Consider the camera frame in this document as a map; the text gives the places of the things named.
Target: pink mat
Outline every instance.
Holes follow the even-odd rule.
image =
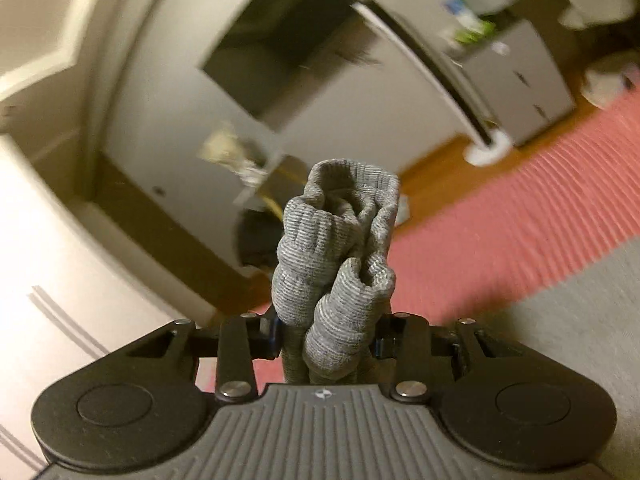
[[[552,286],[640,235],[640,93],[396,238],[394,311],[448,322]],[[280,361],[255,362],[282,382]]]

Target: cabinet handle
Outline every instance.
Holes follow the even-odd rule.
[[[539,107],[538,105],[533,105],[533,107],[536,109],[536,111],[540,114],[540,116],[545,120],[548,121],[549,118],[546,116],[545,111]]]
[[[527,78],[525,78],[520,72],[514,71],[514,73],[516,76],[518,76],[518,79],[520,79],[520,81],[522,81],[525,86],[531,88],[531,85],[529,84],[529,81],[527,81]]]

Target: folded garment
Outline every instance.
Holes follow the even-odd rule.
[[[386,255],[398,200],[394,174],[328,160],[287,204],[271,291],[287,382],[378,380],[368,346],[396,286]]]

